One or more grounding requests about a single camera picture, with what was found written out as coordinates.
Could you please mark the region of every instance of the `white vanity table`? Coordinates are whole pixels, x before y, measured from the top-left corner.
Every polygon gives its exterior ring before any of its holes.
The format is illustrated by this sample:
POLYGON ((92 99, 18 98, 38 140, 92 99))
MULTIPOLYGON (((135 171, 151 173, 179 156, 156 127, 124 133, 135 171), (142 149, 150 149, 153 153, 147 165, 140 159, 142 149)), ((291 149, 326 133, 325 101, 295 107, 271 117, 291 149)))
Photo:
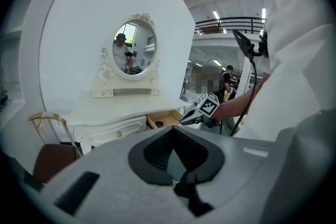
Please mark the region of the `white vanity table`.
POLYGON ((102 64, 92 91, 82 92, 67 118, 83 154, 89 153, 92 146, 144 131, 147 115, 178 110, 187 104, 178 98, 172 99, 159 89, 160 51, 155 25, 150 19, 149 14, 135 14, 117 25, 107 47, 102 50, 102 64), (127 37, 132 44, 127 44, 123 34, 127 25, 136 27, 133 37, 127 37), (150 59, 136 60, 134 56, 141 55, 142 49, 146 50, 149 39, 154 39, 155 47, 150 59), (127 56, 128 51, 133 54, 132 57, 127 56), (143 62, 150 64, 138 66, 143 62))

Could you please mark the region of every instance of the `brown chair seat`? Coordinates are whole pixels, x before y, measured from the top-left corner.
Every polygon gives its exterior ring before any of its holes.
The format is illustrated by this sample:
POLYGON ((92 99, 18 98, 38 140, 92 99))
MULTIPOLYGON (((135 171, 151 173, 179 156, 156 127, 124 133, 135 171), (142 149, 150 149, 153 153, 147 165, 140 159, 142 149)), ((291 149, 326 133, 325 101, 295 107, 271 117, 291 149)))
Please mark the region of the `brown chair seat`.
POLYGON ((76 149, 70 145, 46 144, 38 154, 33 178, 47 183, 58 172, 76 160, 76 149))

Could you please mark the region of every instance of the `hand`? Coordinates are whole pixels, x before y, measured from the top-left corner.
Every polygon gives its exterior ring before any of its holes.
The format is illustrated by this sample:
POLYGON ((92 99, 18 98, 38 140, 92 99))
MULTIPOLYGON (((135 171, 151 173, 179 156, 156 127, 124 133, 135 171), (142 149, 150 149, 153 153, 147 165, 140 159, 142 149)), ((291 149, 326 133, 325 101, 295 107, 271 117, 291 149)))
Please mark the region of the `hand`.
POLYGON ((222 103, 219 105, 218 109, 215 111, 215 113, 211 116, 211 119, 215 121, 220 121, 221 119, 224 118, 223 112, 225 111, 225 103, 222 103))

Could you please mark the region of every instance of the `window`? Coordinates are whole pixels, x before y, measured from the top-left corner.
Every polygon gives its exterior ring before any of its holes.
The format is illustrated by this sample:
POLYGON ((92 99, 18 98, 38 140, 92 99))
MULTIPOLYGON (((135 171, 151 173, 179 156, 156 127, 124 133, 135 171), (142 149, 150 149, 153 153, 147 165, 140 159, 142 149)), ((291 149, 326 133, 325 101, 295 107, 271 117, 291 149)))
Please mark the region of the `window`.
POLYGON ((114 40, 116 39, 118 34, 123 33, 126 36, 125 43, 131 45, 132 47, 136 28, 137 28, 136 25, 124 24, 122 27, 120 27, 120 29, 116 33, 114 40))

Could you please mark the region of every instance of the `ceiling light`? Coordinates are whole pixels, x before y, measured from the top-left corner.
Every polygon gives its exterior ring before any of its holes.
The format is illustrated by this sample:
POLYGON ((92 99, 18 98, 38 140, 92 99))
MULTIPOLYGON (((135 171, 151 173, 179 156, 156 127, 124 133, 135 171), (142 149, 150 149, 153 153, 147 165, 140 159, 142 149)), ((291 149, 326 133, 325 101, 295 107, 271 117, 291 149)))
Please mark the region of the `ceiling light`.
POLYGON ((216 19, 219 20, 219 15, 217 14, 217 12, 213 12, 213 13, 214 13, 216 19))
POLYGON ((266 9, 265 9, 265 8, 262 9, 261 17, 262 17, 263 19, 266 19, 266 9))
POLYGON ((218 64, 220 67, 222 66, 217 60, 213 60, 216 64, 218 64))

